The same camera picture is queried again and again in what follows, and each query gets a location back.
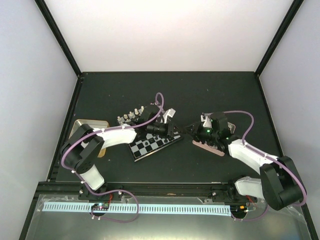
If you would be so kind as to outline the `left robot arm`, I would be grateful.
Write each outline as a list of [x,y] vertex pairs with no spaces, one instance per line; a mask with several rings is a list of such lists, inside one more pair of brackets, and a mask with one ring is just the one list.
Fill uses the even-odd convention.
[[134,161],[138,161],[182,140],[172,121],[175,113],[173,108],[162,110],[151,104],[118,117],[119,126],[109,130],[82,124],[61,148],[61,165],[78,174],[90,188],[89,193],[101,200],[107,195],[108,188],[97,168],[99,153],[109,147],[127,144]]

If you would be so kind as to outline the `white second right arm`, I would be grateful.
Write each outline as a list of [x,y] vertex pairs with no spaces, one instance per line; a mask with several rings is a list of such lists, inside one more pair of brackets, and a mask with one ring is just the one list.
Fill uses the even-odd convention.
[[[262,158],[246,148],[246,143],[234,134],[228,121],[200,120],[184,127],[181,132],[189,135],[197,147],[221,157],[230,156],[260,172]],[[258,178],[242,176],[235,180],[234,187],[241,196],[263,198],[262,183]]]

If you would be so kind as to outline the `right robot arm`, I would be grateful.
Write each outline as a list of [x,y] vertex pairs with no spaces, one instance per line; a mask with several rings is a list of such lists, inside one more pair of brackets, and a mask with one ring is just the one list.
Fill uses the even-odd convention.
[[194,144],[220,156],[230,156],[241,161],[259,174],[259,178],[239,177],[228,187],[228,198],[234,202],[244,196],[263,199],[274,210],[289,205],[302,206],[307,200],[307,191],[293,160],[288,156],[275,156],[263,152],[241,139],[235,125],[228,122],[221,127],[201,121],[183,128]]

